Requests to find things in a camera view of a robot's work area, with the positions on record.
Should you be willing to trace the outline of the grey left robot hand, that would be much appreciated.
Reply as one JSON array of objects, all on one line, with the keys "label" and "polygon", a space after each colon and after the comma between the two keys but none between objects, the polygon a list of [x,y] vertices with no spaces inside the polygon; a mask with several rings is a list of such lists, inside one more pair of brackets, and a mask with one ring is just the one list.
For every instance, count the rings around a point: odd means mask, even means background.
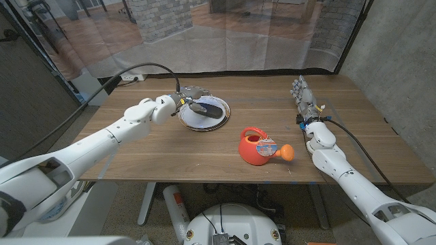
[{"label": "grey left robot hand", "polygon": [[170,94],[176,104],[176,109],[175,112],[172,113],[172,116],[175,116],[179,112],[180,107],[185,104],[187,104],[195,113],[206,114],[207,109],[199,103],[194,102],[194,100],[199,99],[202,96],[209,96],[210,94],[211,92],[209,90],[199,86],[181,87],[180,91]]}]

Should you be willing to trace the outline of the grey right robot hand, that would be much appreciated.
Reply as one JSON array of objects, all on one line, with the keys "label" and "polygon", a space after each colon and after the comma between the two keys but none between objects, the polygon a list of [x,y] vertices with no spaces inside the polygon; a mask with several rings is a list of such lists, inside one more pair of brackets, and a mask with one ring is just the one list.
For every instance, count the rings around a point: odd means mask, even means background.
[{"label": "grey right robot hand", "polygon": [[292,82],[290,93],[295,100],[297,110],[304,123],[320,119],[324,106],[317,105],[317,100],[303,76],[299,76],[298,79]]}]

